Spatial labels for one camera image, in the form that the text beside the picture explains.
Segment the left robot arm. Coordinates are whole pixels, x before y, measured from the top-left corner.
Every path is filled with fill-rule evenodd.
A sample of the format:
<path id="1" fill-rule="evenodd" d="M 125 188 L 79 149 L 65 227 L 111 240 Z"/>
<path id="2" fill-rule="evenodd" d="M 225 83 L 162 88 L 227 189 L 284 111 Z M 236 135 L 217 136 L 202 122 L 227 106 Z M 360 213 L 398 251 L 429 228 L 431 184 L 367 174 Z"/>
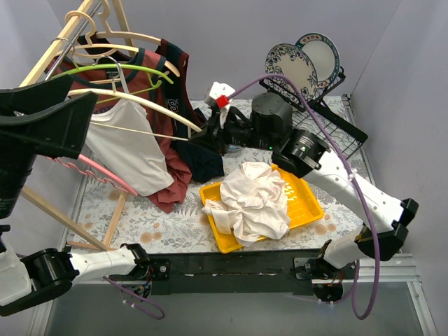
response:
<path id="1" fill-rule="evenodd" d="M 72 83 L 71 76 L 62 76 L 1 91 L 1 218 L 12 214 L 37 155 L 77 158 L 81 153 L 97 95 L 70 99 Z M 84 279 L 143 279 L 149 265 L 139 244 L 90 255 L 47 248 L 19 258 L 2 238 L 1 315 L 54 300 Z"/>

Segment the pink hanger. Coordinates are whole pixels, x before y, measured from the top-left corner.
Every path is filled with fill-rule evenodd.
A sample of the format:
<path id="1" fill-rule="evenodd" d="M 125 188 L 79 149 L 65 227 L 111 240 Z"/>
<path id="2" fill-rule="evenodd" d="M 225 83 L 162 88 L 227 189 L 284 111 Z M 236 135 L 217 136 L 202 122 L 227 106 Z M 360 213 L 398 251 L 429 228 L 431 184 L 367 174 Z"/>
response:
<path id="1" fill-rule="evenodd" d="M 138 193 L 133 187 L 131 187 L 129 184 L 127 184 L 124 180 L 122 180 L 120 177 L 116 176 L 113 172 L 109 171 L 107 168 L 103 167 L 102 165 L 98 164 L 94 160 L 91 160 L 90 158 L 86 157 L 83 154 L 80 154 L 77 158 L 77 161 L 80 161 L 85 164 L 85 168 L 81 169 L 78 165 L 76 165 L 73 162 L 64 162 L 58 157 L 45 157 L 47 160 L 57 162 L 61 164 L 63 167 L 66 167 L 68 169 L 74 169 L 78 173 L 90 177 L 100 183 L 103 184 L 109 184 L 113 186 L 115 189 L 120 190 L 122 192 L 128 193 L 132 196 L 137 196 Z"/>

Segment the white tank top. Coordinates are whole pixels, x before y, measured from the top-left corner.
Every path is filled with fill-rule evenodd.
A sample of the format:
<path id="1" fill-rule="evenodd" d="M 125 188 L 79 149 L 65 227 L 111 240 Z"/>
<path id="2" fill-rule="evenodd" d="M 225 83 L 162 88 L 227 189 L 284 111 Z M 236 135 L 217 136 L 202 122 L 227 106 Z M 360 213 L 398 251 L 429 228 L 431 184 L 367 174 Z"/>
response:
<path id="1" fill-rule="evenodd" d="M 220 200 L 207 200 L 203 212 L 217 231 L 250 247 L 261 237 L 278 240 L 290 230 L 286 182 L 264 162 L 245 162 L 220 184 Z"/>

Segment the cream hanger front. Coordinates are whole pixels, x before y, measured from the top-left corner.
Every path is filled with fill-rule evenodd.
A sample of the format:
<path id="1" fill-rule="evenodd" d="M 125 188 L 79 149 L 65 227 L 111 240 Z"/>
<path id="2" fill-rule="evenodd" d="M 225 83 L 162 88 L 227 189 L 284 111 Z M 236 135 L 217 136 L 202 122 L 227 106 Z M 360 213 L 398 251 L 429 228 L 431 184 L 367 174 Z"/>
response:
<path id="1" fill-rule="evenodd" d="M 150 69 L 150 68 L 146 68 L 144 66 L 137 66 L 137 65 L 130 65 L 130 64 L 120 64 L 120 63 L 112 63 L 112 64 L 97 64 L 95 63 L 94 65 L 89 65 L 89 66 L 82 66 L 82 67 L 78 67 L 76 69 L 70 70 L 70 71 L 65 71 L 63 73 L 61 73 L 59 76 L 64 76 L 64 75 L 70 75 L 70 74 L 77 74 L 79 72 L 84 72 L 84 71 L 88 71 L 91 69 L 94 70 L 99 70 L 100 68 L 108 68 L 108 67 L 112 67 L 112 68 L 116 68 L 118 70 L 119 74 L 123 73 L 123 69 L 124 68 L 129 68 L 129 69 L 138 69 L 140 71 L 144 71 L 147 73 L 154 73 L 157 74 L 161 77 L 165 77 L 166 81 L 172 81 L 170 78 L 168 78 L 165 73 L 162 73 L 160 71 L 156 71 L 154 69 Z M 91 121 L 90 124 L 91 125 L 98 125 L 98 126 L 102 126 L 102 127 L 109 127 L 109 128 L 113 128 L 113 129 L 117 129 L 117 130 L 123 130 L 123 131 L 127 131 L 127 132 L 133 132 L 133 133 L 139 133 L 139 134 L 146 134 L 146 135 L 151 135 L 154 137 L 160 137 L 160 138 L 165 138 L 165 139 L 171 139 L 171 140 L 178 140 L 178 141 L 188 141 L 189 138 L 192 135 L 192 131 L 195 131 L 196 133 L 199 133 L 201 131 L 201 128 L 199 126 L 197 126 L 196 124 L 194 124 L 193 122 L 190 122 L 188 119 L 182 117 L 181 115 L 176 114 L 175 112 L 172 112 L 170 110 L 168 110 L 165 107 L 162 107 L 161 105 L 158 105 L 152 101 L 148 101 L 147 99 L 138 97 L 136 95 L 130 94 L 130 93 L 125 93 L 125 92 L 119 92 L 116 90 L 115 84 L 113 84 L 113 89 L 112 90 L 106 90 L 106 89 L 99 89 L 99 88 L 85 88 L 85 89 L 77 89 L 77 90 L 70 90 L 67 95 L 69 97 L 72 96 L 76 96 L 76 95 L 81 95 L 84 93 L 95 93 L 98 95 L 106 95 L 106 96 L 111 96 L 111 97 L 116 97 L 119 99 L 126 99 L 129 101 L 133 101 L 139 105 L 148 107 L 154 111 L 157 111 L 158 113 L 161 113 L 163 115 L 168 116 L 169 118 L 173 119 L 173 120 L 177 120 L 180 123 L 184 124 L 188 131 L 187 131 L 187 137 L 183 138 L 183 137 L 176 137 L 176 136 L 170 136 L 170 135 L 164 135 L 164 134 L 155 134 L 155 133 L 151 133 L 151 132 L 145 132 L 145 131 L 139 131 L 136 129 L 129 129 L 126 127 L 118 127 L 118 126 L 112 126 L 112 125 L 103 125 L 103 124 L 99 124 L 98 122 L 93 122 Z"/>

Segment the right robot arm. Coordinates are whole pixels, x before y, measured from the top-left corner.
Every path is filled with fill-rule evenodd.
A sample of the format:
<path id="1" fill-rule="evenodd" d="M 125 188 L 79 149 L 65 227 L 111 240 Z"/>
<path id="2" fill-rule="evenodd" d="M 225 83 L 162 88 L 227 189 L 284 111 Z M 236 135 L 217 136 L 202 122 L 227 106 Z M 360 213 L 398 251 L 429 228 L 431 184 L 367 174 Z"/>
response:
<path id="1" fill-rule="evenodd" d="M 310 279 L 332 278 L 355 260 L 367 256 L 387 261 L 402 248 L 417 202 L 391 197 L 356 172 L 347 172 L 343 158 L 324 140 L 293 126 L 293 108 L 279 95 L 257 95 L 248 118 L 234 106 L 220 111 L 219 97 L 206 96 L 212 114 L 189 143 L 221 155 L 229 145 L 270 150 L 280 169 L 326 191 L 363 222 L 353 232 L 328 240 L 315 259 L 298 266 L 301 272 Z"/>

